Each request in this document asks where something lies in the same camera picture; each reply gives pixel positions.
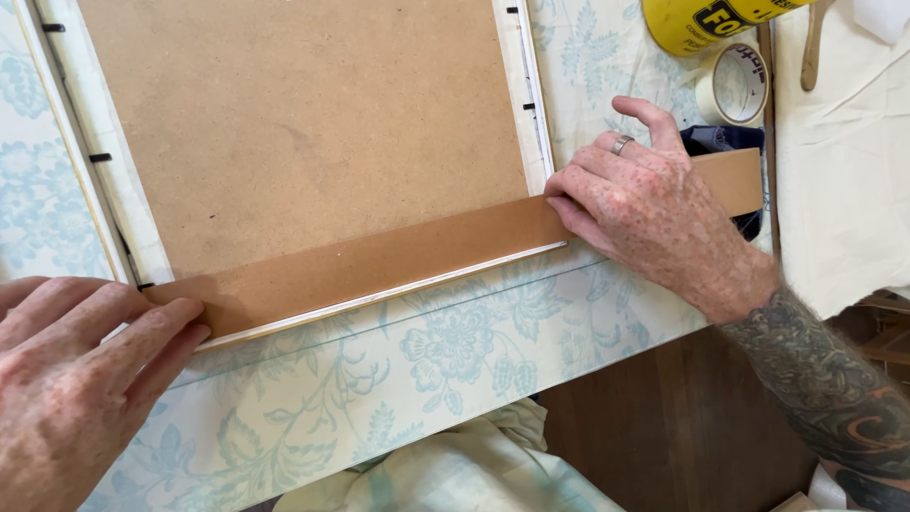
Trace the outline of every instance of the masking tape roll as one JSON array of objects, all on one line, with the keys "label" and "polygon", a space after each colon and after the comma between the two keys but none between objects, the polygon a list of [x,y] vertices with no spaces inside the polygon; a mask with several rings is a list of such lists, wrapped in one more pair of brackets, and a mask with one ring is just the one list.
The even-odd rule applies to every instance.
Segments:
[{"label": "masking tape roll", "polygon": [[[732,57],[745,74],[748,97],[742,112],[736,114],[724,112],[717,102],[714,78],[717,66],[724,56]],[[711,53],[702,61],[695,78],[695,101],[704,120],[709,125],[744,127],[761,118],[764,104],[767,103],[770,94],[768,74],[765,70],[762,55],[744,43],[730,43]]]}]

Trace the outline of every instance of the yellow tin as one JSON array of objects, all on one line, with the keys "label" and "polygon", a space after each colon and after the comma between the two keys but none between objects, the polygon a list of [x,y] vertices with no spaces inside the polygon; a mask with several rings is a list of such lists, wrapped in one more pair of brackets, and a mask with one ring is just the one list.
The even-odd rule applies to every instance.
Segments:
[{"label": "yellow tin", "polygon": [[657,44],[691,55],[813,0],[642,0],[644,19]]}]

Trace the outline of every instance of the tattooed forearm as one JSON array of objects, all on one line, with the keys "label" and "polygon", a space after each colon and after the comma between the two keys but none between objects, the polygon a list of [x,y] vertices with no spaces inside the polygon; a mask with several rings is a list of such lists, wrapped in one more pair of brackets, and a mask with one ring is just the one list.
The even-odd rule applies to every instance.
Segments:
[{"label": "tattooed forearm", "polygon": [[718,327],[743,347],[796,433],[847,468],[835,478],[857,504],[910,510],[910,493],[900,488],[910,484],[878,480],[910,480],[910,403],[886,377],[786,288],[746,319]]}]

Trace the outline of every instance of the wooden floor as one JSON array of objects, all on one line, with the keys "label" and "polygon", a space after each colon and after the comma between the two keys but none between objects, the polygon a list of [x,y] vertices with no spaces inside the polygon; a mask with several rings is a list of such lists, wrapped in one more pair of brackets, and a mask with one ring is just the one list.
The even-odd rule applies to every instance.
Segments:
[{"label": "wooden floor", "polygon": [[816,457],[713,327],[541,392],[551,454],[628,512],[764,512]]}]

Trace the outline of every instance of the floral tablecloth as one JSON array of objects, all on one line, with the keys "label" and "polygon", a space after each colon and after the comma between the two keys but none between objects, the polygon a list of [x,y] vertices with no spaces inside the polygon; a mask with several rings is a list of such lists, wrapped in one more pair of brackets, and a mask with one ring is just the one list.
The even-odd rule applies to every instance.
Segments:
[{"label": "floral tablecloth", "polygon": [[[0,0],[2,277],[110,277],[13,1]],[[703,123],[679,85],[697,62],[656,47],[638,2],[531,0],[531,11],[557,165],[606,129],[648,141],[612,111],[616,94]],[[238,510],[704,324],[575,241],[195,357],[80,510]]]}]

